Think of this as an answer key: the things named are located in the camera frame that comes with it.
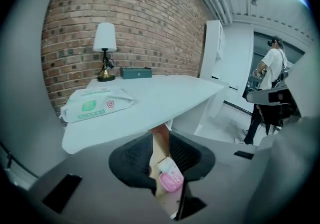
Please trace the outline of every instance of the pink package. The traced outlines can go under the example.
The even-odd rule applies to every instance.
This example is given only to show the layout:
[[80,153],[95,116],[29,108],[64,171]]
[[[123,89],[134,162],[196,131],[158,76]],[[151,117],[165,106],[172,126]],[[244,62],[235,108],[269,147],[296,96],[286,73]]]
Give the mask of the pink package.
[[159,179],[162,186],[168,192],[176,191],[184,182],[184,178],[177,167],[171,169],[169,173],[162,172]]

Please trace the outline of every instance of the white t-shirt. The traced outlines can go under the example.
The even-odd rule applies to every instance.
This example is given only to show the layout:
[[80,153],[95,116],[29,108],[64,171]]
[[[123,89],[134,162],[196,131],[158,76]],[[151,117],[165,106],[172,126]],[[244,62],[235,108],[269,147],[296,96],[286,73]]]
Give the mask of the white t-shirt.
[[272,82],[279,77],[281,71],[283,70],[283,64],[284,67],[288,66],[287,58],[282,49],[270,49],[266,56],[262,59],[262,62],[267,65],[267,73],[265,74],[259,89],[271,89]]

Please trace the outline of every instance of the white table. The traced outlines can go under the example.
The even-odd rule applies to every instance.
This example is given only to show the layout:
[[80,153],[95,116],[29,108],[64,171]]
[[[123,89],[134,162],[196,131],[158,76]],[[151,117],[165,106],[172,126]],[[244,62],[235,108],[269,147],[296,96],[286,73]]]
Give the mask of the white table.
[[186,75],[154,75],[152,78],[117,78],[110,82],[92,80],[87,88],[118,87],[135,102],[127,109],[104,116],[69,123],[62,140],[63,149],[79,150],[146,132],[167,121],[173,127],[194,134],[222,85]]

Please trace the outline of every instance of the man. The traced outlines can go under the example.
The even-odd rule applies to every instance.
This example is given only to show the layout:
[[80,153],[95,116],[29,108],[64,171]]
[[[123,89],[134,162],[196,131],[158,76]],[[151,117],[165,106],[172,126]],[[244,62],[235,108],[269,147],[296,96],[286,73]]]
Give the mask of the man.
[[[288,61],[284,53],[283,44],[284,42],[281,38],[279,38],[278,36],[274,36],[271,40],[272,48],[268,51],[268,53],[261,60],[261,62],[259,62],[257,69],[254,71],[254,74],[256,76],[264,75],[264,78],[259,86],[259,90],[271,89],[273,87],[272,83],[278,79],[281,71],[288,66]],[[234,142],[236,144],[253,145],[254,143],[253,138],[257,131],[257,128],[259,127],[262,121],[262,118],[259,114],[259,109],[257,108],[257,105],[255,104],[253,107],[254,110],[251,116],[249,130],[245,136],[246,138],[244,139],[244,141],[235,138]]]

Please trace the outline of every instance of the teal box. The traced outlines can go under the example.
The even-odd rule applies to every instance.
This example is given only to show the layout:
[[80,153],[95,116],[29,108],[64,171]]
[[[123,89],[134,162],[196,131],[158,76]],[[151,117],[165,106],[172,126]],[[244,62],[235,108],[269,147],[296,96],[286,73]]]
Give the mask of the teal box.
[[123,79],[151,78],[152,68],[149,67],[120,67]]

